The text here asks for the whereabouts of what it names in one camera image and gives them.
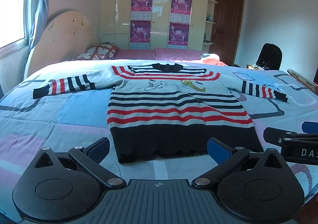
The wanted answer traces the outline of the striped knit sweater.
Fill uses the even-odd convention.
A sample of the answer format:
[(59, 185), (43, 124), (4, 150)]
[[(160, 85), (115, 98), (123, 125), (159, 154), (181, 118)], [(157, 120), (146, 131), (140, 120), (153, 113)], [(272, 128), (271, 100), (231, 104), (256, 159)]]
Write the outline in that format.
[(119, 163), (206, 153), (210, 138), (261, 152), (253, 121), (234, 92), (288, 100), (265, 84), (206, 68), (159, 63), (53, 77), (33, 91), (33, 98), (105, 88), (111, 88), (107, 125)]

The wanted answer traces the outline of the pile of colourful clothes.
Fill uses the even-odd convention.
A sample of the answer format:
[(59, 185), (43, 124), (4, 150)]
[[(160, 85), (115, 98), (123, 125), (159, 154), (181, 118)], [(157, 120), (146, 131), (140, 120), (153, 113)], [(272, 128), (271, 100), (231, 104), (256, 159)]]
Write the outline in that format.
[(219, 55), (215, 53), (203, 53), (199, 56), (199, 60), (203, 62), (203, 64), (208, 65), (216, 65), (216, 66), (227, 66), (226, 63), (220, 60)]

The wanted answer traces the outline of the wooden side furniture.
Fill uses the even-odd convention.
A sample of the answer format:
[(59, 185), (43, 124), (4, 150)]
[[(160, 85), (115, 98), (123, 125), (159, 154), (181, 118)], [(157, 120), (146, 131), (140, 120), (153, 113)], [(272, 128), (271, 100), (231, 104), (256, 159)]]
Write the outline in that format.
[(305, 77), (302, 75), (298, 74), (294, 70), (288, 69), (287, 73), (291, 75), (294, 79), (296, 79), (299, 83), (307, 87), (309, 90), (311, 90), (313, 93), (318, 95), (318, 90), (317, 90), (317, 84), (315, 84), (312, 81), (307, 80)]

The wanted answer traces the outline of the black draped chair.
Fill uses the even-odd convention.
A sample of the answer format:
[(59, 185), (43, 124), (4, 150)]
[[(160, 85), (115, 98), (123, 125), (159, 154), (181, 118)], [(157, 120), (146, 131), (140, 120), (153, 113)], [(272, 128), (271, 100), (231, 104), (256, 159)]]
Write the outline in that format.
[(274, 44), (266, 43), (261, 49), (256, 65), (264, 70), (279, 70), (281, 62), (281, 49)]

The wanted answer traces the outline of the brown wooden door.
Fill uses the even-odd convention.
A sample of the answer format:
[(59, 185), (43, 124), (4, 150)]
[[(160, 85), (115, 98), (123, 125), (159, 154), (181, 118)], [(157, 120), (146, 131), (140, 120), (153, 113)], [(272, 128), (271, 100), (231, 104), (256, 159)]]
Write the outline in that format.
[(214, 6), (210, 53), (232, 66), (235, 61), (245, 0), (216, 0)]

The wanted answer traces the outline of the near patterned pillow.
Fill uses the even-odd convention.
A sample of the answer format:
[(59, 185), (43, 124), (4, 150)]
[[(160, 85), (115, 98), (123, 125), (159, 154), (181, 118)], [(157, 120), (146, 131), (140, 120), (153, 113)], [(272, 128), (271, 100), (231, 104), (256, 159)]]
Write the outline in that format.
[(79, 60), (107, 60), (108, 57), (101, 53), (82, 53), (79, 55), (76, 55), (72, 61), (79, 61)]

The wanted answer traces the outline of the patterned pillow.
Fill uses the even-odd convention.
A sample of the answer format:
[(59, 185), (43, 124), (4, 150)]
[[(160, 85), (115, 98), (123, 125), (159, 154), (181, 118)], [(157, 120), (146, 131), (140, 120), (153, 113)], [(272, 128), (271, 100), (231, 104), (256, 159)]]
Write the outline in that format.
[(76, 55), (72, 61), (79, 61), (79, 60), (107, 60), (108, 57), (101, 53), (82, 53), (79, 55)]
[(111, 59), (119, 50), (120, 48), (114, 44), (101, 43), (88, 48), (85, 53), (95, 53), (103, 55), (106, 59)]

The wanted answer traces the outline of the lower right magenta poster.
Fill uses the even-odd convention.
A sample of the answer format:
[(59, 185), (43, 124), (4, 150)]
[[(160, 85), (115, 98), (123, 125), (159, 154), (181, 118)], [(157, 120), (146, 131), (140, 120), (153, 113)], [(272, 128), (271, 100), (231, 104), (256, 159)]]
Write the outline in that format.
[(187, 49), (189, 24), (170, 22), (168, 48)]

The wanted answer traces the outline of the magenta poster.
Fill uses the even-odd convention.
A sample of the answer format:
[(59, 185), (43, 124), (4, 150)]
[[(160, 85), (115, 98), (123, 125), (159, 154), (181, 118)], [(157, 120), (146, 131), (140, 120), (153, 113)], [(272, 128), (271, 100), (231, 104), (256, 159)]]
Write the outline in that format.
[(190, 24), (192, 0), (171, 0), (170, 21)]
[(131, 20), (151, 20), (152, 0), (131, 0)]
[(130, 21), (130, 49), (150, 49), (150, 20)]
[(170, 22), (168, 48), (187, 49), (189, 24)]

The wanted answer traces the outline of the pink checked bedsheet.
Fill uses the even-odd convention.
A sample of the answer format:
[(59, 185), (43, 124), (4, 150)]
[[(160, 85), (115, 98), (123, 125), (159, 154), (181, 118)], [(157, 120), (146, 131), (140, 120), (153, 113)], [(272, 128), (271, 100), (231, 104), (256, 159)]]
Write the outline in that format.
[(178, 48), (121, 49), (115, 53), (112, 59), (159, 60), (203, 64), (203, 62), (199, 60), (201, 54), (203, 54), (202, 51)]

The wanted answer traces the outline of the far patterned pillow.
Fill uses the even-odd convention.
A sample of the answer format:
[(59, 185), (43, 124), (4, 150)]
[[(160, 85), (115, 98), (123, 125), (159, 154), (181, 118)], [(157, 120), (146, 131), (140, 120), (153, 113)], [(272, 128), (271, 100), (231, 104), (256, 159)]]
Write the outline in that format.
[(111, 59), (119, 50), (120, 48), (114, 44), (101, 43), (88, 48), (85, 53), (95, 53), (103, 55), (106, 59)]

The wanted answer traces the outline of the beige rounded headboard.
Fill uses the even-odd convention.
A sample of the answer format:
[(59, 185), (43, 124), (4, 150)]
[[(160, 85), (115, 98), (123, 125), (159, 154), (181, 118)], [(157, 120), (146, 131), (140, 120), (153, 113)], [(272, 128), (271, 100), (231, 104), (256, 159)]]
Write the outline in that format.
[(97, 44), (89, 20), (78, 11), (67, 11), (51, 20), (28, 56), (24, 79), (47, 65), (70, 61)]

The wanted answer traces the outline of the upper right magenta poster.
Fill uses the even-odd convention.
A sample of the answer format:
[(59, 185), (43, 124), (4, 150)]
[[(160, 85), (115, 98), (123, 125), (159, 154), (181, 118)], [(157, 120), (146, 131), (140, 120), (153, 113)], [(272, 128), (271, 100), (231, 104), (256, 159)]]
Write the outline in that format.
[(190, 24), (192, 0), (171, 0), (170, 21)]

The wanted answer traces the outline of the upper left magenta poster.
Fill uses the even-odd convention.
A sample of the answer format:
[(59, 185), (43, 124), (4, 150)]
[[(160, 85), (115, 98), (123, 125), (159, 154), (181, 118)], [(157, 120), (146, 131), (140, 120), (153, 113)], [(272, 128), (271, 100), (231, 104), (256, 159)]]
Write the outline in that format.
[(151, 20), (152, 0), (131, 0), (131, 20)]

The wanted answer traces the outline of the bright window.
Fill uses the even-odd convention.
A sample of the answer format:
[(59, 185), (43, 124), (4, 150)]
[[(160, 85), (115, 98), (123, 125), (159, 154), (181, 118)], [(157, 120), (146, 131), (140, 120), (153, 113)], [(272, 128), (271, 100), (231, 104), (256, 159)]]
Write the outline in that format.
[(24, 37), (24, 0), (1, 0), (1, 47)]

